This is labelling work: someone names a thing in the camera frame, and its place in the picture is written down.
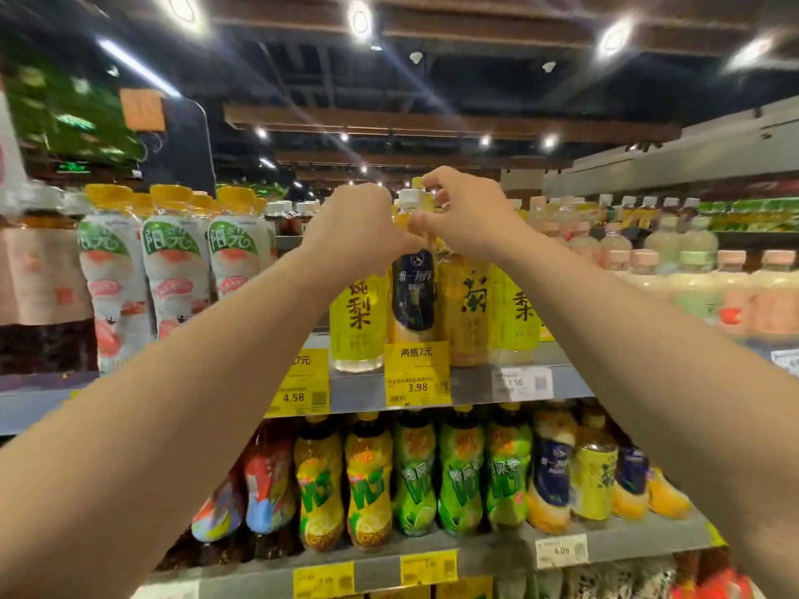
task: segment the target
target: dark blue label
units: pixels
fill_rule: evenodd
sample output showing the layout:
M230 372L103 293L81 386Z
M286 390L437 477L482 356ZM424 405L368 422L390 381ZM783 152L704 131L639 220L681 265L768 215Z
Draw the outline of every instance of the dark blue label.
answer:
M649 459L635 446L618 449L616 482L634 496L646 492L646 474Z
M574 451L566 443L536 437L534 485L538 495L553 506L569 504L569 460Z
M408 330L431 330L435 317L433 254L421 250L400 256L392 263L392 282L394 319Z

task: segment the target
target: forearm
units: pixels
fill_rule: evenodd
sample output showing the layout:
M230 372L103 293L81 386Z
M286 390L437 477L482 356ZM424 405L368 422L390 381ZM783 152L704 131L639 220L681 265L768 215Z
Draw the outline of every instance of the forearm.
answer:
M342 288L294 251L9 443L0 593L128 597L224 479Z
M753 573L793 575L780 561L799 530L796 380L532 230L508 236L499 264L614 419L748 554Z

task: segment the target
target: hand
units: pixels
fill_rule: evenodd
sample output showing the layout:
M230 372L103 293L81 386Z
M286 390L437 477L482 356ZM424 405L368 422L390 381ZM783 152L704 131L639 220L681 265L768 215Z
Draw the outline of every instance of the hand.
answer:
M422 182L428 188L440 186L435 202L449 202L449 207L440 214L415 211L414 232L429 231L459 254L495 262L507 238L528 229L495 180L443 166L426 174Z
M308 223L301 247L324 257L352 282L384 275L394 260L426 244L394 225L388 190L365 183L338 187Z

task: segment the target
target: green bottle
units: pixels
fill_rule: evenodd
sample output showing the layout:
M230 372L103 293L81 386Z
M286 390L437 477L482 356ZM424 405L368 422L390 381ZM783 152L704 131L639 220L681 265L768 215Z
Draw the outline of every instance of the green bottle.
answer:
M486 439L472 410L472 406L452 408L439 436L439 514L445 531L454 535L474 534L483 519L479 479Z
M525 490L532 432L518 403L501 403L488 424L486 511L492 530L515 530L527 517Z
M435 431L421 409L403 410L394 432L394 513L407 536L430 534L435 521Z

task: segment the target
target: right arm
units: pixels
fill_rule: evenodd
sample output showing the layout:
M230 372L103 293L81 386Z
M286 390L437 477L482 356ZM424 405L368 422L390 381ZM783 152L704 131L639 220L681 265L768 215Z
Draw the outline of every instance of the right arm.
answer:
M690 495L769 599L799 586L799 384L529 228L498 184L440 168L419 230L500 266L636 445Z

